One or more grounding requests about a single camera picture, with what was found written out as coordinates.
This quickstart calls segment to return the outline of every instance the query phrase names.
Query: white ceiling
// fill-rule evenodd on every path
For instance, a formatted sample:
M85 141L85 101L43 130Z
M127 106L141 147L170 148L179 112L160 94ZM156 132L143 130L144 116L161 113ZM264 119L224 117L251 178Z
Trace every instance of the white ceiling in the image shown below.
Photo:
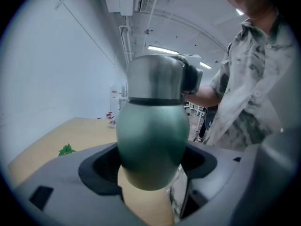
M225 48L241 30L240 23L247 17L239 16L226 0L158 0L142 54L144 31L147 29L153 2L154 0L150 0L147 12L134 13L135 57L156 53L148 50L149 45L175 50L181 54L198 54L201 59L188 60L196 67L201 67L201 61L212 67L211 70L202 67L202 84L209 84L219 69Z

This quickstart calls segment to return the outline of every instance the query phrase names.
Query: red object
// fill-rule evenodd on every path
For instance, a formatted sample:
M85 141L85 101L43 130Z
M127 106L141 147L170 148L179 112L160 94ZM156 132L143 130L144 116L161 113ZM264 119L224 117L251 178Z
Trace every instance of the red object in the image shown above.
M114 116L112 116L112 112L109 112L105 117L109 120L114 118Z

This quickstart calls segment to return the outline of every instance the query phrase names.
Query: green plant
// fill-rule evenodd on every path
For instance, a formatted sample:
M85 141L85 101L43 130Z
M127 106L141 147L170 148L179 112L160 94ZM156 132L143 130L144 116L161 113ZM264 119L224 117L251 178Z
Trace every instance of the green plant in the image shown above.
M70 146L70 144L68 143L68 145L64 145L64 147L62 148L62 150L59 150L59 155L58 156L63 156L66 154L70 154L70 153L74 153L76 152L75 150L73 150Z

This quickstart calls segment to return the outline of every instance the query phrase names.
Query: wooden table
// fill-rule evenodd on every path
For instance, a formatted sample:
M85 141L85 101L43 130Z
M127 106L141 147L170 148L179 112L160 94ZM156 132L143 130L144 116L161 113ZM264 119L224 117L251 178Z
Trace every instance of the wooden table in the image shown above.
M59 150L70 143L76 151L116 142L116 130L107 120L73 118L44 135L26 148L9 165L14 186L19 185L39 167L56 158ZM151 226L174 224L170 200L165 189L143 191L132 186L125 178L122 167L118 173L126 205Z

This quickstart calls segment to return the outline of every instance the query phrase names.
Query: man's arm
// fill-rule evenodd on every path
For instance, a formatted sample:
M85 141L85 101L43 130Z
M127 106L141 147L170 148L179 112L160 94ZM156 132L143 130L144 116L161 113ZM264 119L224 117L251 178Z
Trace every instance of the man's arm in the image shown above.
M195 95L186 96L186 100L202 107L211 107L219 104L225 94L228 85L229 69L229 52L232 43L228 44L221 68L214 76L210 85L201 85Z
M201 107L215 106L222 100L210 85L201 85L195 95L186 96L185 99Z

